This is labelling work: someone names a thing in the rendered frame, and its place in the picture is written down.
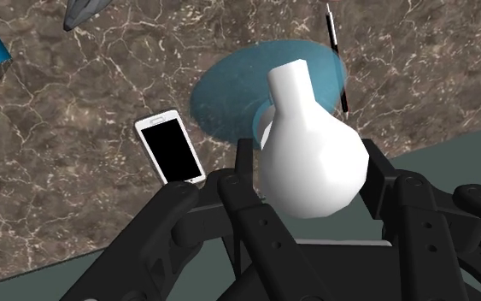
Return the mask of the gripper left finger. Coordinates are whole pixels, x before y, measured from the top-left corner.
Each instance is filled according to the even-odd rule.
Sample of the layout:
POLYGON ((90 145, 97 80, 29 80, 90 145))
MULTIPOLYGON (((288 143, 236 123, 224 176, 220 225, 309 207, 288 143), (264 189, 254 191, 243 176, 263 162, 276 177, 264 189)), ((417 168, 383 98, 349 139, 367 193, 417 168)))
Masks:
POLYGON ((218 301, 332 301, 273 208, 253 189, 253 141, 203 188, 171 182, 137 213, 60 301, 166 301, 204 241, 223 237, 235 281, 218 301))

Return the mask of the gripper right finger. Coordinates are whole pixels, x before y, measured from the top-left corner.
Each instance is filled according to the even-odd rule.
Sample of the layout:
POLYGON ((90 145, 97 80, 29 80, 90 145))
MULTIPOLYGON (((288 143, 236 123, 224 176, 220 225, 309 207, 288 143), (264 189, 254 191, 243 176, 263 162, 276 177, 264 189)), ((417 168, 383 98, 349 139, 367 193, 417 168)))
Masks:
POLYGON ((481 185, 437 189, 396 169, 370 140, 361 197, 383 222, 389 247, 375 247, 378 275, 365 301, 481 301, 481 185))

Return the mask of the white vase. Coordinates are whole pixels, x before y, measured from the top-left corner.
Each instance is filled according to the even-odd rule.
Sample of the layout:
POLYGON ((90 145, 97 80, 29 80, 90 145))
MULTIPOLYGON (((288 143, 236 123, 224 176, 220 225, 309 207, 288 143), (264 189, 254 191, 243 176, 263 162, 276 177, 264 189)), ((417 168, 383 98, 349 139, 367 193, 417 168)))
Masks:
POLYGON ((316 101, 303 59, 272 69, 267 81, 275 111, 258 168, 267 202, 302 219, 347 207, 367 177, 361 137, 316 101))

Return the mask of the white smartphone with black screen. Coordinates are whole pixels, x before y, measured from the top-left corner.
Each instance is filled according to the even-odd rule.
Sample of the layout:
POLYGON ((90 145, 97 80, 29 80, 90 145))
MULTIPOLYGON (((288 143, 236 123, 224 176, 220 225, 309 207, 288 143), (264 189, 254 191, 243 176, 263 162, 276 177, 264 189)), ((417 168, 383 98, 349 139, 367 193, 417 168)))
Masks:
POLYGON ((133 129, 161 183, 201 183, 207 176, 176 109, 136 120, 133 129))

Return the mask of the blue round plate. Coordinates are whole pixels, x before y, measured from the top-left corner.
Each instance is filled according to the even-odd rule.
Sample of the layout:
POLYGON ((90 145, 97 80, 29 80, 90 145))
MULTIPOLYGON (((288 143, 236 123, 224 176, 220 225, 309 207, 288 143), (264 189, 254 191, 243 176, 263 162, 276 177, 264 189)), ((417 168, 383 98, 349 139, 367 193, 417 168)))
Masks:
POLYGON ((209 136, 236 144, 257 135, 258 120, 272 104, 267 73, 297 59, 307 62, 316 101, 329 113, 340 102, 335 53, 307 40, 264 41, 215 63, 194 86, 190 116, 209 136))

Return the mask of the black and white pen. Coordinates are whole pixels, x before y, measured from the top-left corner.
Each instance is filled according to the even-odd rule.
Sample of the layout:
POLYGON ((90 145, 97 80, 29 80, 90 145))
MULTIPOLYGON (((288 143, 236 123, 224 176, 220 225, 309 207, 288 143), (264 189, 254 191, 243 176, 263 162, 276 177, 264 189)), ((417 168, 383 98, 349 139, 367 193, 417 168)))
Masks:
POLYGON ((342 60, 339 56, 336 28, 335 28, 335 24, 334 24, 334 17, 333 17, 333 14, 332 14, 329 3, 326 3, 326 25, 327 25, 327 28, 328 28, 330 46, 331 46, 332 51, 336 55, 337 82, 341 86, 341 91, 340 91, 341 108, 342 108, 342 112, 344 113, 345 117, 348 117, 348 115, 349 115, 349 105, 348 105, 347 95, 346 95, 346 91, 345 91, 344 67, 343 67, 342 60))

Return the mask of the grey pointed object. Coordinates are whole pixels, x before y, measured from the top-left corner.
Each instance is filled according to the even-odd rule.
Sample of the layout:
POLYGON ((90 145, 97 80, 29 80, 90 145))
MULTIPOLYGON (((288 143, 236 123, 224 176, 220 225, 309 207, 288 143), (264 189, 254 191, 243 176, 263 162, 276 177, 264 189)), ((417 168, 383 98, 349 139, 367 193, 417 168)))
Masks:
POLYGON ((63 19, 63 29, 73 30, 81 23, 101 12, 113 0, 67 0, 66 12, 63 19))

